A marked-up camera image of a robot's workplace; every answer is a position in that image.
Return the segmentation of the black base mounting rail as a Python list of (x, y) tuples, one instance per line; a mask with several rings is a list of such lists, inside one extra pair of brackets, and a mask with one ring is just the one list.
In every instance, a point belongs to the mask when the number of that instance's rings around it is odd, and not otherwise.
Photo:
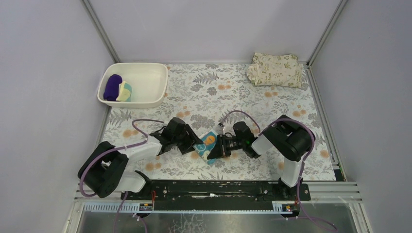
[(311, 199), (307, 184), (288, 187), (281, 181), (151, 180), (138, 193), (121, 197), (147, 200), (156, 211), (266, 211), (273, 203)]

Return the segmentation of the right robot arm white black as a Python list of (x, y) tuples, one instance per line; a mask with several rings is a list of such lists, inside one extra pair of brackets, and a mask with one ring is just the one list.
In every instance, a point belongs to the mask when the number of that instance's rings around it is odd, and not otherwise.
[(234, 134), (219, 134), (206, 159), (229, 157), (234, 150), (242, 150), (248, 157), (258, 158), (276, 148), (284, 156), (281, 182), (292, 188), (300, 184), (303, 163), (315, 145), (314, 133), (304, 124), (286, 115), (269, 124), (259, 136), (254, 136), (244, 121), (233, 125)]

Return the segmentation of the yellow teal patterned towel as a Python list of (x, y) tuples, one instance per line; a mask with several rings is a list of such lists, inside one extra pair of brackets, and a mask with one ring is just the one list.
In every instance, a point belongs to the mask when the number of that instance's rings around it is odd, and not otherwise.
[(118, 102), (130, 102), (132, 95), (132, 87), (126, 81), (119, 84), (119, 94), (116, 97)]

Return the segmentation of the white rectangular basin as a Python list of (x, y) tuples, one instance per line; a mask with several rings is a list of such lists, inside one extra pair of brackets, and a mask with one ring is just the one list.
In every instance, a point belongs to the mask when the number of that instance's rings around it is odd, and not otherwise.
[[(108, 101), (103, 98), (108, 80), (119, 75), (131, 85), (130, 101)], [(159, 63), (117, 63), (105, 71), (97, 92), (100, 102), (115, 108), (154, 108), (164, 100), (168, 85), (168, 69)]]

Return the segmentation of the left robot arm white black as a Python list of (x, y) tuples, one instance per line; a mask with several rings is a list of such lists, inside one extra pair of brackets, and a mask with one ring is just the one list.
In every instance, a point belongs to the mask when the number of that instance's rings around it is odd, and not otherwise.
[(195, 145), (203, 143), (190, 125), (177, 117), (149, 134), (138, 127), (135, 130), (142, 133), (142, 140), (121, 147), (103, 141), (81, 166), (79, 191), (84, 197), (105, 198), (114, 191), (138, 193), (149, 179), (141, 172), (126, 171), (133, 160), (160, 156), (172, 148), (186, 154), (194, 151)]

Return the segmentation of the white bear patterned towel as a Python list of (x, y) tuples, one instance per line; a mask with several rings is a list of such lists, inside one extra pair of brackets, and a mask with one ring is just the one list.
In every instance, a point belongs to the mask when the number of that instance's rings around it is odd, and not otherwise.
[(208, 155), (212, 151), (212, 149), (216, 145), (218, 133), (215, 130), (210, 130), (207, 133), (201, 135), (200, 139), (202, 140), (202, 144), (195, 144), (193, 148), (198, 153), (198, 155), (206, 161), (208, 165), (211, 165), (215, 162), (216, 159), (208, 159)]

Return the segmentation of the purple towel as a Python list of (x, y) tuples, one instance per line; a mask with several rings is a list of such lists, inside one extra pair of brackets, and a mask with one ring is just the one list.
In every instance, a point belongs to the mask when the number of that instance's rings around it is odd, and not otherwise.
[(103, 93), (103, 99), (106, 101), (116, 101), (119, 96), (119, 85), (123, 82), (123, 79), (118, 74), (111, 75), (106, 83)]

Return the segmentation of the floral patterned table mat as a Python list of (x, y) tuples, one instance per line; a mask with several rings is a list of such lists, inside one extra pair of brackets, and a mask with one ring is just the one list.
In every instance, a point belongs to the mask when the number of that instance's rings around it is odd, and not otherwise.
[[(314, 151), (305, 163), (306, 181), (336, 179), (309, 83), (301, 88), (253, 86), (246, 77), (246, 64), (168, 65), (169, 83), (164, 101), (156, 108), (113, 108), (103, 140), (119, 147), (136, 143), (142, 132), (160, 128), (160, 122), (178, 117), (197, 135), (208, 132), (221, 120), (225, 131), (244, 121), (257, 134), (281, 115), (298, 120), (316, 137)], [(179, 150), (131, 162), (128, 171), (139, 170), (152, 179), (173, 180), (276, 180), (284, 169), (284, 158), (275, 149), (257, 159), (243, 151), (207, 164), (196, 152)]]

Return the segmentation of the cream patterned folded towel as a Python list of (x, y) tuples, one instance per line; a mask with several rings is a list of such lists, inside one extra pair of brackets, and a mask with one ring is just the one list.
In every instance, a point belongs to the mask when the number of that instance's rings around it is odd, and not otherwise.
[(300, 88), (303, 82), (303, 66), (293, 54), (269, 55), (256, 52), (246, 70), (246, 76), (254, 86)]

